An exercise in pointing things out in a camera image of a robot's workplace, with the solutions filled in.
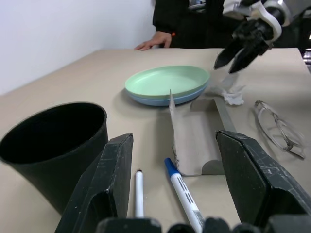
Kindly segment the white marker with black cap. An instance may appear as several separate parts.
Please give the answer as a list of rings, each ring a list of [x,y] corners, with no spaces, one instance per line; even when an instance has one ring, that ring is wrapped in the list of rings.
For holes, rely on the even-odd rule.
[[[135,217],[144,217],[143,172],[141,170],[137,170],[135,174]]]

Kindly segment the dark background equipment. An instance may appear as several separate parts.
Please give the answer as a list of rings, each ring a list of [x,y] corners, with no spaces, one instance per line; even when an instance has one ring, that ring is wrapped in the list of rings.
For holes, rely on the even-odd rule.
[[[301,55],[305,65],[311,73],[311,32],[307,32],[307,34],[303,36],[301,42]]]

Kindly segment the person in black jacket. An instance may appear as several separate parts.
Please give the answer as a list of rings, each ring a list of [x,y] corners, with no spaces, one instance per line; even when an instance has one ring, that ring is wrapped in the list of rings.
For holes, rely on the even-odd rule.
[[[155,0],[153,26],[172,35],[169,48],[225,48],[240,21],[223,16],[225,0],[206,0],[203,11],[190,9],[190,0]]]

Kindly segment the person's bare hand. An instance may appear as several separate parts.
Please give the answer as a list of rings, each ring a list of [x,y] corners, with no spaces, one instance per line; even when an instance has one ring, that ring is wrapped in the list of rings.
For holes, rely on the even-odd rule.
[[[156,32],[154,36],[134,48],[134,50],[145,51],[154,46],[164,45],[164,48],[169,48],[172,42],[172,35],[165,32]]]

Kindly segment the light blue plate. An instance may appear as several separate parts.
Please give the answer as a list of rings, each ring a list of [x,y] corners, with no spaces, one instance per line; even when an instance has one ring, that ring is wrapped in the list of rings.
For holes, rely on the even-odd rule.
[[[199,90],[191,94],[183,95],[181,97],[173,97],[174,103],[183,104],[183,103],[194,100],[195,98],[199,97],[203,93],[203,91],[206,89],[207,86],[208,86],[208,83],[206,83],[205,86],[202,86]],[[170,97],[159,98],[159,99],[146,99],[146,98],[135,96],[134,94],[131,94],[129,91],[126,91],[126,93],[129,95],[131,99],[144,105],[160,106],[160,107],[170,105]]]

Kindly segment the white cloth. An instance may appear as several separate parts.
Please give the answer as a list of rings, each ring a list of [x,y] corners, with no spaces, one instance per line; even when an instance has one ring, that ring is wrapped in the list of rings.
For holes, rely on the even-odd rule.
[[[222,97],[228,105],[240,106],[244,104],[242,91],[245,85],[237,85],[238,79],[239,73],[228,74],[221,80],[212,81],[207,92]]]

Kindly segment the grey open glasses case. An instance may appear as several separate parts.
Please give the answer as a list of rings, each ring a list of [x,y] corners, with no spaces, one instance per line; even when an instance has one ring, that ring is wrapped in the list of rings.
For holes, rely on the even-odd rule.
[[[218,96],[195,99],[190,108],[182,111],[170,98],[173,126],[174,162],[186,177],[223,175],[224,168],[216,141],[216,132],[235,132],[225,101]]]

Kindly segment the white marker with blue cap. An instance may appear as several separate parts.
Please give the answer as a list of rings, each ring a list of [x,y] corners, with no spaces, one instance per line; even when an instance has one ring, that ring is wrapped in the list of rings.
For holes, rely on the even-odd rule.
[[[179,173],[170,158],[166,158],[164,160],[164,163],[171,183],[176,191],[176,194],[190,222],[190,225],[196,233],[202,233],[205,221],[189,189],[184,183],[181,174]]]

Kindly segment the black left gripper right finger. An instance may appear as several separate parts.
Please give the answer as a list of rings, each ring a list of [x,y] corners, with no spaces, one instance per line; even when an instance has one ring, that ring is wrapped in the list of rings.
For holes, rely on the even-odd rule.
[[[311,216],[311,197],[255,139],[219,130],[216,140],[241,222],[264,226],[273,215]]]

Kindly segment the clear frame glasses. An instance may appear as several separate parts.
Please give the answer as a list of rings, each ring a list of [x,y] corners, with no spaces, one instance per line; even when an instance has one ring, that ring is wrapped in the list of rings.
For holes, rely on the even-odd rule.
[[[260,130],[275,146],[302,160],[306,158],[304,136],[291,123],[261,100],[255,102],[254,111]]]

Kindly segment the black plastic cup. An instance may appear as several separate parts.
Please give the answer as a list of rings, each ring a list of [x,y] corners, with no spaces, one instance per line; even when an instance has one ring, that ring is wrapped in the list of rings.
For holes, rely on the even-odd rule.
[[[46,109],[0,140],[0,160],[62,214],[81,175],[108,142],[106,120],[105,109],[89,102]]]

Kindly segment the light green plate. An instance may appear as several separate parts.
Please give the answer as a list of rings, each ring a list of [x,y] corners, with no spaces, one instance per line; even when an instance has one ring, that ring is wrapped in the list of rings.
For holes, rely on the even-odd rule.
[[[181,97],[205,88],[210,73],[195,66],[164,66],[144,70],[125,82],[125,90],[144,99]]]

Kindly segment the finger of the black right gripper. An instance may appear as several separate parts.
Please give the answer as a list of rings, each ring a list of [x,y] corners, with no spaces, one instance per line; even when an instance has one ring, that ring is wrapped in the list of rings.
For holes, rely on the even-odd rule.
[[[226,48],[224,48],[217,56],[214,63],[214,69],[219,69],[227,64],[237,55],[237,53],[243,48],[241,42],[232,42]]]
[[[229,73],[233,74],[242,69],[245,69],[257,56],[258,52],[255,49],[243,48],[234,58],[229,69]]]

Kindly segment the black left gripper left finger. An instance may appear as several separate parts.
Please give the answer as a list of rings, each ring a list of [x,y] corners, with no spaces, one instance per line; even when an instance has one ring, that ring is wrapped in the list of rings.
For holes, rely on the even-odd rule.
[[[81,175],[55,233],[95,233],[106,218],[127,216],[133,135],[112,138]]]

